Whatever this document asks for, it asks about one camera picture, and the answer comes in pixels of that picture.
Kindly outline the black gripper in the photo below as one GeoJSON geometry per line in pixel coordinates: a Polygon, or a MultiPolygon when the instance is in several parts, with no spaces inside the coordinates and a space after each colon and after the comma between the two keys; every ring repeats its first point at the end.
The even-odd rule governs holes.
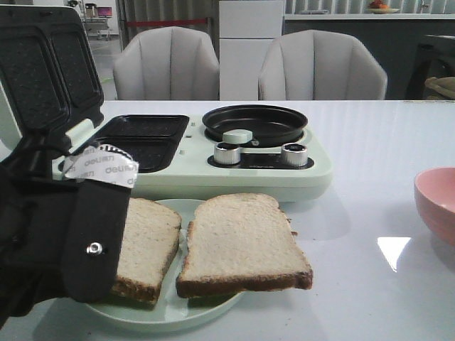
{"type": "Polygon", "coordinates": [[[50,298],[93,302],[107,295],[139,164],[111,144],[65,159],[46,133],[23,137],[1,162],[1,321],[50,298]]]}

